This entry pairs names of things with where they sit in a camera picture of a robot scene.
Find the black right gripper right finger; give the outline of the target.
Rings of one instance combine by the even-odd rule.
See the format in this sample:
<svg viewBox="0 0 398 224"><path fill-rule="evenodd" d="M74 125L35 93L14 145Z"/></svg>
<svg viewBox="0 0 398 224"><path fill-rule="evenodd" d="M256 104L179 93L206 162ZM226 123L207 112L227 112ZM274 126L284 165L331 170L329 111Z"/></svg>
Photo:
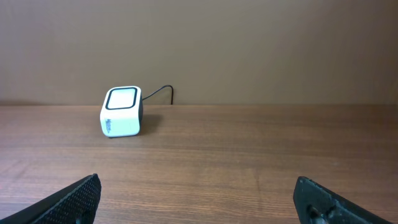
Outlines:
<svg viewBox="0 0 398 224"><path fill-rule="evenodd" d="M297 179L293 201L301 224L391 224L304 176Z"/></svg>

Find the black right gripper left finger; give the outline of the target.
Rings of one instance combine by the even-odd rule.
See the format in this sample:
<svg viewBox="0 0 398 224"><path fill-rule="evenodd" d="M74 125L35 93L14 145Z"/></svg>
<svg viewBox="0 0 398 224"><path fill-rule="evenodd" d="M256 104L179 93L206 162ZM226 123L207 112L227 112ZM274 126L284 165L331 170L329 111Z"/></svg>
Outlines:
<svg viewBox="0 0 398 224"><path fill-rule="evenodd" d="M93 224L100 198L100 179L91 174L3 218L1 224Z"/></svg>

